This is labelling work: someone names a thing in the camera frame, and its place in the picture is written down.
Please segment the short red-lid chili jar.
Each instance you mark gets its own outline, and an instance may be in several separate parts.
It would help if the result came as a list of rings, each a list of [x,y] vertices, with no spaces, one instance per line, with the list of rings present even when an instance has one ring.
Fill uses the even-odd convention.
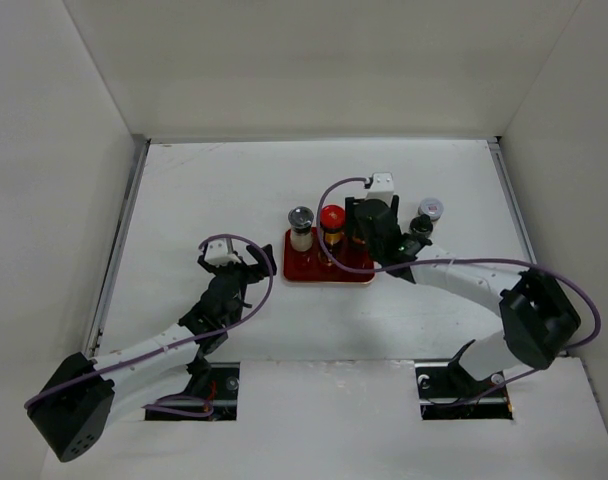
[[[324,206],[319,219],[319,232],[322,235],[320,245],[324,245],[334,258],[339,259],[345,244],[345,210],[343,207],[334,204]]]

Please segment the white-lid jar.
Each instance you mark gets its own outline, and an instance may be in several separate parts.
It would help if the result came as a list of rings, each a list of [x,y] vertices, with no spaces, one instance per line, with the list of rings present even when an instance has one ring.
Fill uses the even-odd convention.
[[[444,205],[437,198],[427,197],[419,202],[417,213],[426,215],[432,223],[436,223],[444,213]]]

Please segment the glass salt grinder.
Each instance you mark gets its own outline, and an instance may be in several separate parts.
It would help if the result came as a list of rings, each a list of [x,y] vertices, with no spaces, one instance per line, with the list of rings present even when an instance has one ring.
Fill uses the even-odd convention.
[[[313,212],[305,206],[297,206],[288,213],[290,244],[297,252],[306,252],[313,245]]]

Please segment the tall red-lid sauce jar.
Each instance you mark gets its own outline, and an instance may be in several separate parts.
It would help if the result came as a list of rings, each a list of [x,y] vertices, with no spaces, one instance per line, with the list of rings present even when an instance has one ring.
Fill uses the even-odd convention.
[[[366,241],[364,239],[363,233],[359,227],[354,227],[350,234],[350,245],[353,249],[359,251],[366,251]]]

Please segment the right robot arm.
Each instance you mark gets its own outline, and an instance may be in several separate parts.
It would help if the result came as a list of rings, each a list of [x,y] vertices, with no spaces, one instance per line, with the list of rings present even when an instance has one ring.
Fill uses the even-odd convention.
[[[379,199],[354,209],[370,257],[389,274],[469,300],[501,320],[501,329],[466,343],[450,359],[447,380],[467,396],[501,370],[550,367],[578,330],[580,317],[558,281],[534,267],[512,272],[463,264],[432,241],[404,233],[397,214]]]

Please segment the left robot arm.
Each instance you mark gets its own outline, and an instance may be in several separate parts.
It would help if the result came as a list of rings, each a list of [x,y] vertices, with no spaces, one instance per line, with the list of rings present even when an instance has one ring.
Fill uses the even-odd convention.
[[[207,356],[230,330],[259,309],[246,301],[249,286],[273,284],[277,266],[271,245],[246,243],[247,263],[233,248],[233,235],[205,240],[199,265],[212,278],[197,303],[156,336],[113,353],[66,357],[38,394],[26,401],[28,418],[62,463],[85,454],[120,413],[160,410],[175,397],[190,399],[208,387]]]

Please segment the red lacquer tray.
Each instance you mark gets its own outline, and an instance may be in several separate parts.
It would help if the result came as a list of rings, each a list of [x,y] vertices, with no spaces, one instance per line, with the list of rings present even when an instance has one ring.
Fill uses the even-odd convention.
[[[312,229],[313,245],[305,252],[296,251],[291,245],[291,230],[284,234],[282,274],[285,280],[292,283],[330,283],[347,285],[366,285],[374,279],[374,273],[351,273],[340,269],[335,264],[321,260],[322,253],[316,237],[316,228]],[[335,258],[348,268],[371,270],[374,262],[368,253],[350,240],[344,238],[338,250],[333,249]]]

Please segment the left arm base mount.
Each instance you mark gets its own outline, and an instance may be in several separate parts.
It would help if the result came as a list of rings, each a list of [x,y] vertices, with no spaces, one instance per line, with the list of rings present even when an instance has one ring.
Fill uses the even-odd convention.
[[[149,422],[235,421],[238,413],[241,365],[239,362],[210,363],[205,361],[191,376],[181,393],[170,394],[157,401],[156,409],[146,409]]]

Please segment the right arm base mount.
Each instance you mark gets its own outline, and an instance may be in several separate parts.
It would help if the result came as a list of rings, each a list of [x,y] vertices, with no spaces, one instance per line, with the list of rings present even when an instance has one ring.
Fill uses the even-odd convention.
[[[482,393],[504,381],[491,377],[475,380],[459,364],[463,353],[474,343],[465,344],[448,360],[415,364],[420,415],[425,421],[512,420],[513,413],[505,387],[485,396]]]

